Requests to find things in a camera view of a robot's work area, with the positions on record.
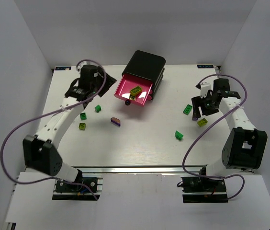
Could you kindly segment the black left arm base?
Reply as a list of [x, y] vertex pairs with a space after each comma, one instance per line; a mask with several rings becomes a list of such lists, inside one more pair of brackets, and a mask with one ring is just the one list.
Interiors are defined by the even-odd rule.
[[97, 197], [84, 186], [71, 185], [63, 181], [56, 181], [52, 199], [61, 201], [97, 201], [102, 192], [103, 177], [100, 174], [84, 173], [81, 184], [85, 184]]

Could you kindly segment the lime lego brick with studs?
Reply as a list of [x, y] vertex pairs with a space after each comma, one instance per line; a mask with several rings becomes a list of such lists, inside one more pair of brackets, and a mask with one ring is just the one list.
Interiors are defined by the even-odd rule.
[[142, 88], [140, 86], [136, 86], [130, 90], [130, 95], [137, 96], [141, 92], [142, 92]]

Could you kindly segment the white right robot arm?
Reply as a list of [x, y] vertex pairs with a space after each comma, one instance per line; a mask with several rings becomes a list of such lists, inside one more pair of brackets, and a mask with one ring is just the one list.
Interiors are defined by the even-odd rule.
[[238, 92], [231, 91], [229, 80], [215, 79], [213, 84], [199, 83], [200, 95], [192, 98], [193, 120], [202, 120], [222, 112], [230, 129], [221, 157], [205, 167], [208, 176], [229, 176], [261, 166], [267, 143], [267, 133], [258, 130], [248, 119]]

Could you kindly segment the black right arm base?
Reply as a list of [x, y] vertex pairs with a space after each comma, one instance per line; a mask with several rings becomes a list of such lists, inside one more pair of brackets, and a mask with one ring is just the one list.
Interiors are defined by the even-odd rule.
[[183, 203], [228, 203], [224, 180], [187, 176], [177, 183], [182, 189]]

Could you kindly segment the pink drawer with black knob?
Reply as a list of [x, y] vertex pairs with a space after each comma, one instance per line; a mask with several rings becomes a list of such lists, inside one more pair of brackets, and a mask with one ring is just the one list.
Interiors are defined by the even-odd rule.
[[114, 93], [114, 96], [126, 104], [135, 104], [143, 107], [152, 90], [150, 80], [131, 74], [124, 74]]

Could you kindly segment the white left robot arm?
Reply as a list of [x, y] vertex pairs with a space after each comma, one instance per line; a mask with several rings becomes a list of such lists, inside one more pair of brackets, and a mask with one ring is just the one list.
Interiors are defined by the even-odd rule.
[[101, 67], [84, 65], [79, 70], [79, 78], [72, 81], [65, 93], [60, 106], [62, 112], [56, 112], [34, 136], [24, 138], [26, 167], [70, 183], [81, 183], [82, 172], [63, 162], [57, 151], [59, 143], [93, 95], [103, 96], [116, 81]]

